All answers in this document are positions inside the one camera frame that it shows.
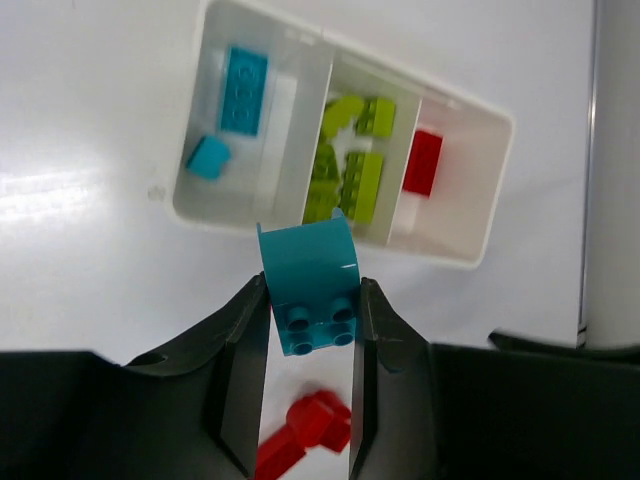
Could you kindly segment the green long lego brick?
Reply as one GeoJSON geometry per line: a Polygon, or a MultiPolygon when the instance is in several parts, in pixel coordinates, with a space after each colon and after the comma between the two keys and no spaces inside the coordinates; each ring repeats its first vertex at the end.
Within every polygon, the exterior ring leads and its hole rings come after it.
{"type": "Polygon", "coordinates": [[[367,151],[349,151],[345,156],[339,208],[358,224],[370,224],[382,174],[384,156],[367,151]]]}

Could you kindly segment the green curved lego brick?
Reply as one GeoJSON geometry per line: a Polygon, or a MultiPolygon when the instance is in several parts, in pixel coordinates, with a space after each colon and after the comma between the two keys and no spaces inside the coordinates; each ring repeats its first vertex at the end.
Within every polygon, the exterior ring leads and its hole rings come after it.
{"type": "Polygon", "coordinates": [[[319,142],[329,144],[341,130],[346,129],[362,114],[364,106],[364,99],[357,95],[346,95],[330,100],[325,106],[319,142]]]}

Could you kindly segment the cyan long lego upturned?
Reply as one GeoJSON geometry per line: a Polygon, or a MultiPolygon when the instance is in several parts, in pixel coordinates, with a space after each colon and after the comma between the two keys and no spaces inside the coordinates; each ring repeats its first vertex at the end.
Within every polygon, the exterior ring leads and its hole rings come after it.
{"type": "Polygon", "coordinates": [[[268,66],[266,55],[235,45],[229,48],[219,123],[222,131],[258,135],[268,66]]]}

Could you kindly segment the red arch lego brick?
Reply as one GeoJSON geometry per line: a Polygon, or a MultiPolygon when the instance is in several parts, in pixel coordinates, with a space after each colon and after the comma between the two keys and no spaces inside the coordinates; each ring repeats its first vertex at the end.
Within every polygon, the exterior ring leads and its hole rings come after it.
{"type": "Polygon", "coordinates": [[[329,390],[318,390],[296,400],[286,424],[305,449],[318,446],[340,454],[351,440],[351,410],[329,390]]]}

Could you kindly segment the small green lego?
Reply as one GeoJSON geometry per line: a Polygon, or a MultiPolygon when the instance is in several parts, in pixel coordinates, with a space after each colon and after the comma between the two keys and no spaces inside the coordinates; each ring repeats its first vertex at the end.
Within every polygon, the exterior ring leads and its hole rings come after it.
{"type": "Polygon", "coordinates": [[[396,105],[388,98],[369,97],[355,123],[358,136],[388,138],[392,135],[396,105]]]}

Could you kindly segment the red long lego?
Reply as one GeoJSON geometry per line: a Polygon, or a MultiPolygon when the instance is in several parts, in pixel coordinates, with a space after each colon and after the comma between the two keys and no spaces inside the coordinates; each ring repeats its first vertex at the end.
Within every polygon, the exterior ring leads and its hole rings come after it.
{"type": "Polygon", "coordinates": [[[306,455],[293,432],[284,425],[258,448],[254,480],[277,480],[306,455]]]}

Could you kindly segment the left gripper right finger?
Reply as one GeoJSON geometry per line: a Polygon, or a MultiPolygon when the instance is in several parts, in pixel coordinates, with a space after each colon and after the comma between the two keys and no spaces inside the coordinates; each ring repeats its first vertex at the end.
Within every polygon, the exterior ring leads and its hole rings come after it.
{"type": "Polygon", "coordinates": [[[431,343],[360,287],[353,479],[635,479],[639,350],[431,343]]]}

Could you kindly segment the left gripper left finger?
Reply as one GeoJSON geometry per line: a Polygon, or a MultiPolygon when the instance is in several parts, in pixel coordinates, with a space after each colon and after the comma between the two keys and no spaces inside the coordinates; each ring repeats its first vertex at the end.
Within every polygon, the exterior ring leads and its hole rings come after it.
{"type": "Polygon", "coordinates": [[[252,477],[269,316],[256,275],[220,310],[125,365],[90,351],[3,353],[2,477],[252,477]]]}

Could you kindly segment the small cyan square lego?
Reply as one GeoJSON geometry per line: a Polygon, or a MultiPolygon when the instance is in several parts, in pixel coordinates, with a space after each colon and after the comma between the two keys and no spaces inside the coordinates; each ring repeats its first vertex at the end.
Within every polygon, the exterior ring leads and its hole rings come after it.
{"type": "Polygon", "coordinates": [[[187,160],[186,170],[199,178],[215,181],[222,175],[231,156],[227,144],[215,136],[205,135],[187,160]]]}

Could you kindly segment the white three-compartment tray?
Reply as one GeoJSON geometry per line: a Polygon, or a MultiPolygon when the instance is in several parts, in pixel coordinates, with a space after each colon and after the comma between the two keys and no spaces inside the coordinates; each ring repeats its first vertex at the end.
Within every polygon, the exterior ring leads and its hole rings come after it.
{"type": "Polygon", "coordinates": [[[328,29],[255,1],[210,1],[182,157],[171,207],[202,228],[279,229],[303,223],[326,104],[357,95],[395,105],[392,135],[358,136],[354,119],[331,141],[341,176],[349,151],[384,156],[370,224],[349,219],[361,244],[434,262],[473,268],[484,257],[514,126],[499,109],[328,29]],[[222,131],[222,89],[232,46],[268,57],[258,135],[222,131]],[[414,134],[443,138],[429,198],[403,181],[414,134]],[[186,170],[199,140],[212,135],[231,149],[222,175],[208,181],[186,170]]]}

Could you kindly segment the cyan curved lego brick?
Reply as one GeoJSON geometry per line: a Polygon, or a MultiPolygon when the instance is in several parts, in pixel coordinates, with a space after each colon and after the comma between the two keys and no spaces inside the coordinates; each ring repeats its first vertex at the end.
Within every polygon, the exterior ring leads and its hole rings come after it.
{"type": "Polygon", "coordinates": [[[335,208],[319,222],[257,229],[283,354],[304,356],[354,341],[360,272],[351,229],[335,208]]]}

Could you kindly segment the red sloped lego brick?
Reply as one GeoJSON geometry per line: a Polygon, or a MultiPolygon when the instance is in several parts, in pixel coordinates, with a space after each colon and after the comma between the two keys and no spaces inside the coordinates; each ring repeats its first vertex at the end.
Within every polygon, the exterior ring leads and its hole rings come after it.
{"type": "Polygon", "coordinates": [[[426,130],[414,134],[403,190],[429,198],[439,164],[443,138],[426,130]]]}

